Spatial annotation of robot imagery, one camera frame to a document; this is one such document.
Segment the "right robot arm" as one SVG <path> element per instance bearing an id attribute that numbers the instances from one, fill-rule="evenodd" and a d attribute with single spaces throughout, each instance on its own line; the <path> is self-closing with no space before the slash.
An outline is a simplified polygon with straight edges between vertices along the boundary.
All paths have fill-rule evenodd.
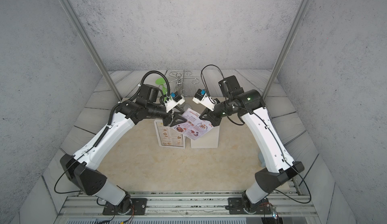
<path id="1" fill-rule="evenodd" d="M 265 165 L 255 174 L 252 186 L 242 193 L 241 205 L 247 214 L 254 214 L 277 187 L 303 172 L 304 165 L 286 150 L 257 90 L 245 92 L 234 75 L 219 81 L 218 85 L 225 98 L 223 102 L 211 98 L 207 90 L 197 90 L 193 101 L 206 107 L 201 120 L 219 126 L 223 118 L 236 114 L 253 134 Z"/>

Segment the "pink special menu sheet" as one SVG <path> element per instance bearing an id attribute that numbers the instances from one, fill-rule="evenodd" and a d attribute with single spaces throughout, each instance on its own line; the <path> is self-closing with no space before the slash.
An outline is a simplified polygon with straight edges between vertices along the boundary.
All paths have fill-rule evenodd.
<path id="1" fill-rule="evenodd" d="M 177 124 L 172 128 L 191 140 L 198 140 L 214 128 L 210 121 L 201 120 L 200 114 L 190 108 L 182 116 L 186 122 Z"/>

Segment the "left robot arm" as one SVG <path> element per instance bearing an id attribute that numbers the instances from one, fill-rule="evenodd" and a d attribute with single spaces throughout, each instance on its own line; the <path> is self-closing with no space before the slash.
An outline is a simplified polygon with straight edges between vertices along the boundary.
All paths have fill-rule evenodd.
<path id="1" fill-rule="evenodd" d="M 60 160 L 69 181 L 83 193 L 110 203 L 119 215 L 133 211 L 131 196 L 98 171 L 102 160 L 125 133 L 144 119 L 160 119 L 168 127 L 186 122 L 181 112 L 173 111 L 185 102 L 184 97 L 171 93 L 161 96 L 163 102 L 157 103 L 159 92 L 155 86 L 141 85 L 135 96 L 112 108 L 107 124 L 84 147 L 73 155 L 65 154 Z"/>

